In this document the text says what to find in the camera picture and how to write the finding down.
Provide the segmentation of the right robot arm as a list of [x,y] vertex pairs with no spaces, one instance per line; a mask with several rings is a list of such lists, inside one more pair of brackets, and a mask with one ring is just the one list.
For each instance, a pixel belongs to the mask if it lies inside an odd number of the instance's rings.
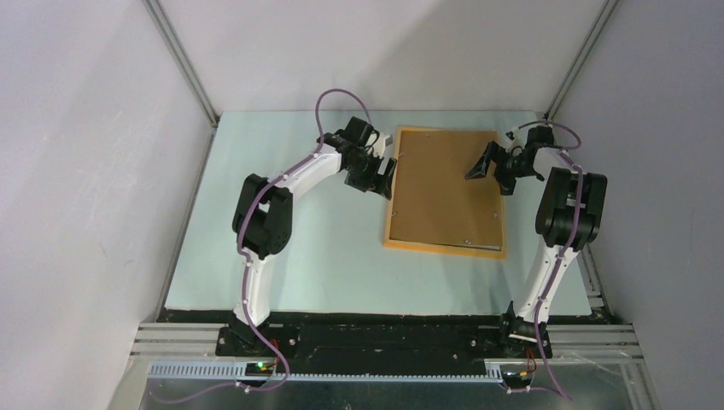
[[557,124],[536,120],[507,133],[509,143],[490,142],[476,164],[466,173],[471,179],[493,176],[502,196],[514,193],[519,179],[534,177],[544,183],[534,218],[538,249],[522,294],[511,301],[500,317],[496,335],[499,351],[518,357],[543,342],[550,307],[558,286],[577,255],[599,234],[608,179],[583,170],[570,156],[581,147],[559,143]]

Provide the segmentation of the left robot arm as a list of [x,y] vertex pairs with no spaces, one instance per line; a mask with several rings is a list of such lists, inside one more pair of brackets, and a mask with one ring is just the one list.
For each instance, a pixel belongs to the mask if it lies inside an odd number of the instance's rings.
[[292,237],[295,202],[338,173],[345,173],[345,184],[355,190],[390,200],[397,160],[383,154],[392,142],[392,135],[352,117],[344,128],[321,134],[315,149],[279,176],[269,179],[251,173],[245,178],[232,230],[237,252],[244,259],[233,312],[245,326],[236,343],[247,354],[263,354],[270,344],[269,331],[260,325],[271,313],[272,273],[277,256]]

